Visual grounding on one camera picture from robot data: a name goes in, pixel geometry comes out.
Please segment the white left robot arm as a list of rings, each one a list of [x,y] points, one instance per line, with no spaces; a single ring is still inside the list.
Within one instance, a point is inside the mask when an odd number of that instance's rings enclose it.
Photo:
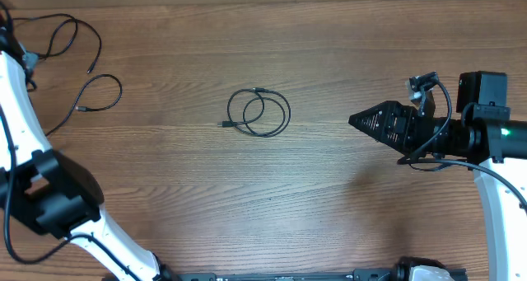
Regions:
[[[168,267],[109,215],[95,177],[49,143],[29,97],[37,88],[34,67],[43,56],[16,40],[14,21],[2,6],[1,207],[7,253],[20,264],[36,265],[72,243],[103,264],[113,280],[171,280]],[[12,244],[12,218],[60,244],[32,260],[22,258]]]

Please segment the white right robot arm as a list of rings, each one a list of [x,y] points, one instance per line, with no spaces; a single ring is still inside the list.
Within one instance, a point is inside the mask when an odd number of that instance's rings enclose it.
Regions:
[[[489,278],[526,278],[526,123],[511,119],[507,75],[459,76],[453,101],[437,73],[410,77],[411,105],[385,101],[348,123],[401,153],[399,165],[473,172],[483,206]]]

